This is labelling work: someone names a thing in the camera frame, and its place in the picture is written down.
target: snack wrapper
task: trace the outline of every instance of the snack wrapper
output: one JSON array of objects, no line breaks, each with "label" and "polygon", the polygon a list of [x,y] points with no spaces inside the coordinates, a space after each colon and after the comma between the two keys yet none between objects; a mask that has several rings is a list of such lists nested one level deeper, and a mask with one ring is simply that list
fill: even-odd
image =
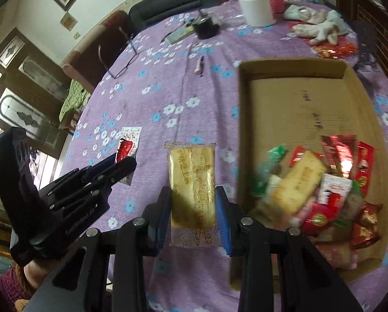
[{"label": "snack wrapper", "polygon": [[370,230],[360,224],[353,224],[353,239],[351,240],[351,246],[353,249],[368,248],[380,239],[380,236],[374,230]]},{"label": "snack wrapper", "polygon": [[321,187],[319,188],[318,202],[324,205],[328,204],[331,194],[340,195],[338,212],[351,190],[351,180],[343,177],[337,177],[325,173],[322,175]]},{"label": "snack wrapper", "polygon": [[353,270],[357,268],[358,253],[349,243],[319,244],[315,246],[333,268]]},{"label": "snack wrapper", "polygon": [[[115,163],[130,156],[136,159],[136,153],[139,146],[139,137],[141,135],[142,127],[123,127],[122,135],[119,140],[118,151],[116,152]],[[120,180],[121,183],[130,185],[132,182],[133,173],[127,175]]]},{"label": "snack wrapper", "polygon": [[301,231],[305,235],[316,236],[328,227],[335,218],[335,213],[326,205],[314,202],[311,212],[301,226]]},{"label": "snack wrapper", "polygon": [[166,142],[170,172],[171,245],[219,246],[214,160],[216,144]]},{"label": "snack wrapper", "polygon": [[377,214],[382,208],[383,204],[371,204],[364,202],[357,223],[368,229],[374,229],[377,225]]},{"label": "snack wrapper", "polygon": [[266,194],[267,182],[273,172],[274,167],[279,163],[286,153],[285,145],[276,146],[267,152],[267,160],[262,162],[258,174],[252,181],[252,195],[263,197]]},{"label": "snack wrapper", "polygon": [[359,183],[362,196],[366,197],[369,190],[369,183],[371,177],[371,168],[374,161],[374,148],[360,142],[358,145],[358,160],[357,160],[357,173],[355,180]]},{"label": "snack wrapper", "polygon": [[[304,155],[304,152],[307,149],[305,149],[303,146],[297,146],[294,150],[294,153],[292,154],[291,161],[289,162],[289,166],[292,167],[297,161],[299,161],[302,156]],[[322,160],[325,155],[322,155],[321,153],[315,153],[315,155]]]}]

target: white glove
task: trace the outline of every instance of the white glove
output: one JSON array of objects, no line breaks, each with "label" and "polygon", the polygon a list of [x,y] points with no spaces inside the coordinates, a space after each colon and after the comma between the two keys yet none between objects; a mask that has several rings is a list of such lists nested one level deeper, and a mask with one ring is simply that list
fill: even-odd
[{"label": "white glove", "polygon": [[320,24],[325,21],[326,15],[327,11],[325,9],[316,11],[307,6],[298,7],[292,4],[283,13],[283,18],[285,20],[297,20],[311,24]]},{"label": "white glove", "polygon": [[297,24],[292,27],[295,34],[300,37],[314,37],[311,41],[311,45],[317,45],[322,41],[328,40],[328,42],[334,46],[338,43],[338,26],[331,21],[325,21],[321,24]]}]

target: purple tablecloth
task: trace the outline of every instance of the purple tablecloth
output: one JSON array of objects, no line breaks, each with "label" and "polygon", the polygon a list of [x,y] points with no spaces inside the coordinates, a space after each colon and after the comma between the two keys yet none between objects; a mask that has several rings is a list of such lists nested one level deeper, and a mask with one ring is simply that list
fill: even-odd
[{"label": "purple tablecloth", "polygon": [[[176,45],[160,44],[188,14],[141,32],[134,40],[137,60],[116,80],[106,74],[84,110],[63,173],[114,153],[122,127],[142,127],[132,186],[118,183],[113,187],[110,210],[94,225],[101,231],[120,227],[156,202],[161,187],[169,184],[163,148],[167,140],[217,142],[216,185],[224,185],[233,198],[238,153],[237,65],[261,57],[317,56],[290,33],[289,22],[282,16],[277,16],[274,26],[253,28],[239,22],[241,11],[235,1],[212,12],[230,25],[209,40],[191,35]],[[355,40],[354,33],[347,37]],[[132,55],[127,48],[111,70],[118,72]],[[193,72],[201,55],[204,75],[197,77]],[[355,57],[347,61],[354,63]],[[365,73],[365,77],[373,86],[372,103],[388,147],[388,79],[382,72]],[[149,305],[156,311],[234,312],[239,293],[227,284],[228,268],[229,258],[222,248],[183,249],[166,242],[159,257],[145,259]],[[351,283],[350,288],[364,309],[372,311],[388,291],[388,253],[379,269]],[[275,303],[280,310],[278,296]]]}]

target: cardboard tray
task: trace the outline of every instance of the cardboard tray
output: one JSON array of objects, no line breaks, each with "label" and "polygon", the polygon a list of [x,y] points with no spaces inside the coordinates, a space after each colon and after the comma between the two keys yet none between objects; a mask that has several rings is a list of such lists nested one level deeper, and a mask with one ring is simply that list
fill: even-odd
[{"label": "cardboard tray", "polygon": [[[378,268],[388,243],[388,154],[377,115],[353,69],[343,61],[320,58],[245,61],[239,66],[239,98],[237,203],[245,213],[256,201],[250,195],[250,179],[274,146],[286,144],[288,149],[281,162],[282,178],[296,146],[324,152],[322,135],[354,134],[376,149],[365,201],[384,204],[378,215],[382,238],[359,250],[356,270],[338,271],[348,282]],[[229,282],[235,290],[240,289],[241,275],[242,258],[232,258]]]}]

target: wooden door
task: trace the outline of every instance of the wooden door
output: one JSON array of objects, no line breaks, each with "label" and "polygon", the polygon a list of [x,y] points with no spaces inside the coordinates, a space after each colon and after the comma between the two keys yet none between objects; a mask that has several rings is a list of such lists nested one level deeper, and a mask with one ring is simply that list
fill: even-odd
[{"label": "wooden door", "polygon": [[25,128],[33,149],[59,158],[59,114],[71,80],[16,29],[0,45],[0,128]]}]

